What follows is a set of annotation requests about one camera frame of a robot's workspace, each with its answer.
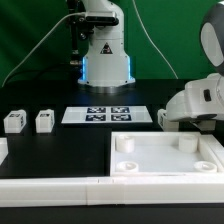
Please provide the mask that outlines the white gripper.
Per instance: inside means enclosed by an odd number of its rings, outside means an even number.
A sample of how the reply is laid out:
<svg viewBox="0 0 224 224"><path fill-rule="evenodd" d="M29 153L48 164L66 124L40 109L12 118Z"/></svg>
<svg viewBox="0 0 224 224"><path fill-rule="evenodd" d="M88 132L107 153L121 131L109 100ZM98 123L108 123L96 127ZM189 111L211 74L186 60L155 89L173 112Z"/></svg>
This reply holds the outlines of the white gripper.
<svg viewBox="0 0 224 224"><path fill-rule="evenodd" d="M212 73L188 82L184 90L169 100L166 112L170 121L193 121L200 131L214 131L215 120L224 121L224 77Z"/></svg>

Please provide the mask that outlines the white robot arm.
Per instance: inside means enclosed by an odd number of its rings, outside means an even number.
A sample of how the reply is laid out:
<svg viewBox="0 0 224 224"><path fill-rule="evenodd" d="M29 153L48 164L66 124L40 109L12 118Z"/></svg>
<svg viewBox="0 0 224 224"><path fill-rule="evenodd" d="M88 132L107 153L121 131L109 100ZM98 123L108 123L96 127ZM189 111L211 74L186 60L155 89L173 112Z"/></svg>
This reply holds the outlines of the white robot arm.
<svg viewBox="0 0 224 224"><path fill-rule="evenodd" d="M110 0L83 0L85 34L90 37L82 59L79 83L99 92L112 93L135 82L130 75L130 58L124 50L124 14ZM200 44L215 72L190 81L157 112L165 130L175 130L181 121L212 130L224 121L224 1L216 3L203 18Z"/></svg>

